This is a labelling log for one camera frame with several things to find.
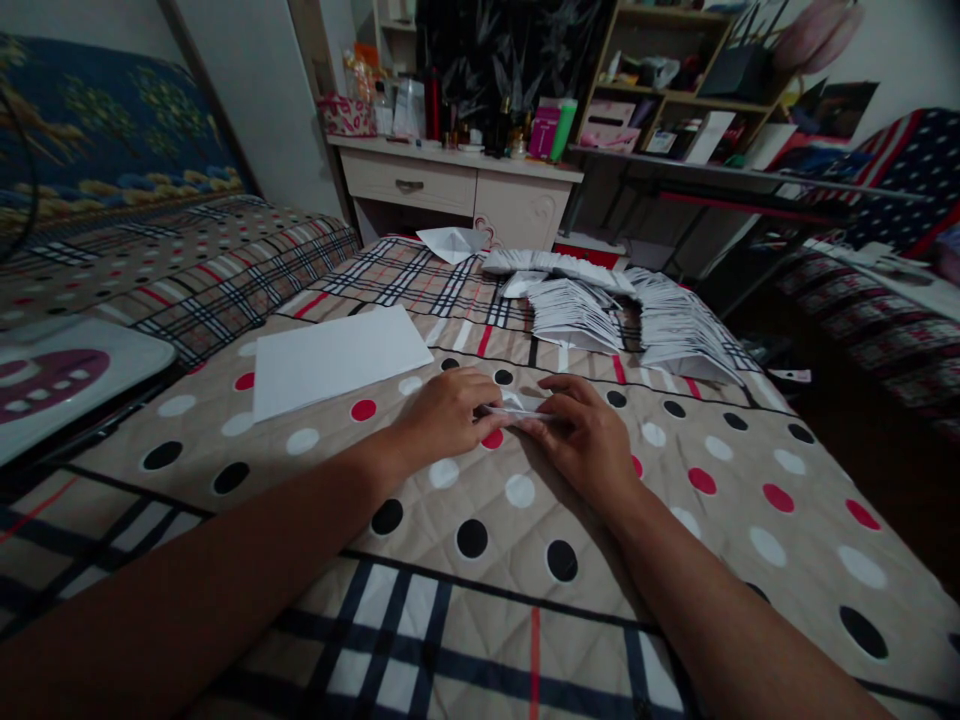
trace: forearm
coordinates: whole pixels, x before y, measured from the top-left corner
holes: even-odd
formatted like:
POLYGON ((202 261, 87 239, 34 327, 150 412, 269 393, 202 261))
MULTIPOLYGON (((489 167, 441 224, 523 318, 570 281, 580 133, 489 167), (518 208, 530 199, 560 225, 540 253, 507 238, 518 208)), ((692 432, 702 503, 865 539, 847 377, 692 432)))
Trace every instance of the forearm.
POLYGON ((388 428, 214 518, 0 645, 9 714, 167 717, 200 693, 417 468, 388 428))
POLYGON ((608 520, 634 583, 719 717, 889 717, 646 488, 608 520))

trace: hand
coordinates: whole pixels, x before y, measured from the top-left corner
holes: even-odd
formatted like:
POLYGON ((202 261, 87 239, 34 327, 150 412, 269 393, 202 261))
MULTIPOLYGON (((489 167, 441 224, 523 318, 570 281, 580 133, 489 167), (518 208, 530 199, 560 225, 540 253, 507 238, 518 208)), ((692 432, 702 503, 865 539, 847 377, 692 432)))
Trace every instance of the hand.
POLYGON ((581 377, 554 375, 538 384, 557 394, 537 412, 557 415, 568 427, 526 418, 518 423, 520 429, 540 443, 557 470, 610 522, 644 488, 633 468, 626 426, 581 377))
POLYGON ((414 469, 469 452, 494 430, 509 425, 509 415, 479 420, 473 415, 480 405, 500 405, 502 400, 500 386, 476 368, 448 370, 433 378, 394 426, 414 469))

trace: cable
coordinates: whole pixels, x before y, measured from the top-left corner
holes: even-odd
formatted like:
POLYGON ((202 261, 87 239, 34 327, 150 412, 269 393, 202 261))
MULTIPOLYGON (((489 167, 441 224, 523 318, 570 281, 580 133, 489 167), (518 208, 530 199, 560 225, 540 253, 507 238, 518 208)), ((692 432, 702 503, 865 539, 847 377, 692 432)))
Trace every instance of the cable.
POLYGON ((10 257, 20 249, 27 238, 30 236, 30 233, 33 231, 33 226, 37 222, 37 211, 40 207, 40 187, 39 182, 37 181, 37 166, 33 161, 33 153, 30 152, 30 145, 27 143, 27 134, 23 130, 23 126, 20 124, 20 118, 17 117, 17 114, 13 111, 13 106, 10 104, 10 100, 7 99, 7 94, 3 91, 3 86, 0 85, 0 101, 3 102, 3 106, 6 108, 7 113, 9 113, 11 120, 13 121, 13 126, 17 130, 17 135, 20 138, 20 142, 23 145, 23 151, 27 157, 27 167, 29 168, 30 175, 30 187, 32 190, 30 197, 30 214, 27 216, 27 222, 23 226, 23 229, 20 231, 19 237, 14 240, 6 248, 0 248, 0 263, 5 263, 10 257))

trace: drawer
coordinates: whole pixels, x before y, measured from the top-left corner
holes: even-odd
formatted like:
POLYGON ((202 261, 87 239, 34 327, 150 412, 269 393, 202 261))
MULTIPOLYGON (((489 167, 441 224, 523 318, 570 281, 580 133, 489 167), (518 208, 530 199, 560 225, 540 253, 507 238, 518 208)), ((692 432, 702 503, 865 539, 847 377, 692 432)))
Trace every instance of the drawer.
POLYGON ((553 251, 561 255, 572 255, 575 258, 586 260, 587 262, 605 267, 607 270, 613 270, 617 262, 623 257, 616 253, 605 253, 602 250, 588 250, 587 248, 578 248, 573 245, 561 245, 557 243, 553 246, 553 251))
POLYGON ((340 160, 352 197, 473 217, 477 171, 472 168, 352 148, 342 148, 340 160))

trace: black curtain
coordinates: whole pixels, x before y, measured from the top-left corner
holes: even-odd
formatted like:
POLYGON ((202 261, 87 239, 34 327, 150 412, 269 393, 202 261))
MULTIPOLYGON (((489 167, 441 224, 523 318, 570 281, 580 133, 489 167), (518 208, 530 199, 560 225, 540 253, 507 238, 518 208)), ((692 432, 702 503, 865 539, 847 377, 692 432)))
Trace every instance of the black curtain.
POLYGON ((489 129, 509 95, 514 117, 540 96, 581 102, 616 0, 420 0, 418 65, 435 67, 458 117, 489 129))

